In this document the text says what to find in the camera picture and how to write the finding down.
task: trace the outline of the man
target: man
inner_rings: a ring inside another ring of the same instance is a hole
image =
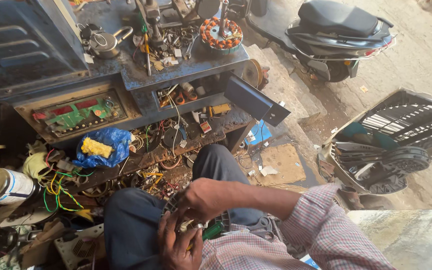
[[[304,194],[251,186],[231,153],[217,144],[201,149],[192,171],[195,180],[173,214],[161,217],[166,201],[137,188],[111,196],[104,229],[112,269],[314,269],[289,255],[278,239],[269,242],[250,232],[204,243],[201,229],[176,236],[179,216],[210,220],[224,210],[233,231],[257,224],[264,213],[280,218],[285,238],[294,246],[304,245],[322,269],[394,269],[333,203],[334,185]]]

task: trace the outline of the man's arm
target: man's arm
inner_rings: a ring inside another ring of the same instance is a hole
[[[209,220],[230,208],[254,208],[283,220],[293,245],[304,245],[323,269],[394,269],[381,252],[333,202],[334,185],[304,194],[206,178],[192,182],[179,206],[189,216]]]

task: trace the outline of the checkered shirt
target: checkered shirt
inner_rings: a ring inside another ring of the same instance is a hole
[[[293,246],[304,245],[321,269],[395,269],[333,202],[338,187],[326,184],[302,194],[281,232]],[[231,224],[237,231],[244,226]],[[315,268],[293,258],[277,238],[269,242],[249,232],[206,240],[200,269]]]

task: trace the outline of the blue plastic bag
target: blue plastic bag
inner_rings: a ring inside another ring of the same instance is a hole
[[[109,158],[104,158],[99,155],[89,156],[83,153],[81,146],[83,141],[89,137],[104,145],[111,146],[114,151]],[[96,131],[86,133],[78,144],[76,149],[76,157],[78,160],[73,160],[73,164],[82,168],[94,168],[99,165],[114,167],[129,156],[129,143],[131,142],[131,133],[126,130],[121,130],[114,127],[106,127]]]

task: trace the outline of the motorcycle wheel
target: motorcycle wheel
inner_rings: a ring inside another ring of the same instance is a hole
[[[326,61],[329,70],[329,82],[337,83],[346,80],[350,76],[348,66],[343,61]]]

